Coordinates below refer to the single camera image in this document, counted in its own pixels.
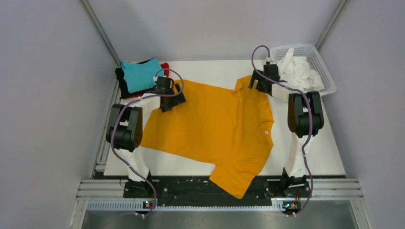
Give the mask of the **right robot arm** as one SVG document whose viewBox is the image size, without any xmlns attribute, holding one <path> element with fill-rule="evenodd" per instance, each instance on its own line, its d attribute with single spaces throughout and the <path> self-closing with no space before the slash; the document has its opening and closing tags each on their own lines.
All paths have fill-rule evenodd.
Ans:
<svg viewBox="0 0 405 229">
<path fill-rule="evenodd" d="M 269 188 L 268 193 L 271 196 L 281 194 L 299 199 L 310 192 L 307 176 L 311 173 L 307 171 L 306 156 L 311 141 L 324 126 L 320 93 L 290 90 L 285 81 L 280 79 L 277 64 L 270 61 L 266 61 L 263 70 L 254 69 L 248 87 L 288 105 L 287 124 L 292 133 L 290 153 L 279 185 Z"/>
</svg>

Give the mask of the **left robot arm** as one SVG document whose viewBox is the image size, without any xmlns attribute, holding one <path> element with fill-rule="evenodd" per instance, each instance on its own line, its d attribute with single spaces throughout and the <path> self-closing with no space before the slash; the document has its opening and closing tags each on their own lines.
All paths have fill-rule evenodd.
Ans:
<svg viewBox="0 0 405 229">
<path fill-rule="evenodd" d="M 184 81 L 155 77 L 152 90 L 126 104 L 113 104 L 107 125 L 106 140 L 113 154 L 124 163 L 129 181 L 125 188 L 142 198 L 155 198 L 156 189 L 149 177 L 140 144 L 149 115 L 156 110 L 167 112 L 186 102 Z"/>
</svg>

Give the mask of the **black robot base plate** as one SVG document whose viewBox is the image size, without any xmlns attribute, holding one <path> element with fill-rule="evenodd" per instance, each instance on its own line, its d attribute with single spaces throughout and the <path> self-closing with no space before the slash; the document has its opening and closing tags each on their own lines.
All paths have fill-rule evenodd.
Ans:
<svg viewBox="0 0 405 229">
<path fill-rule="evenodd" d="M 151 176 L 150 179 L 156 189 L 158 206 L 271 206 L 276 198 L 289 198 L 268 193 L 269 188 L 275 188 L 280 183 L 280 178 L 275 176 L 256 176 L 241 199 L 218 187 L 207 176 Z M 309 192 L 299 199 L 291 199 L 304 200 L 308 195 Z M 123 197 L 142 198 L 139 193 L 130 192 L 127 188 Z"/>
</svg>

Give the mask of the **orange t shirt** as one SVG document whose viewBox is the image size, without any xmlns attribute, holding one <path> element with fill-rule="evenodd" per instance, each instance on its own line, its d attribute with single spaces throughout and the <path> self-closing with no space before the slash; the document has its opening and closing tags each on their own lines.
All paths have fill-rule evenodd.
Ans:
<svg viewBox="0 0 405 229">
<path fill-rule="evenodd" d="M 273 148 L 269 100 L 250 89 L 251 76 L 225 89 L 185 81 L 186 102 L 155 110 L 141 146 L 215 166 L 210 180 L 231 196 L 244 197 Z"/>
</svg>

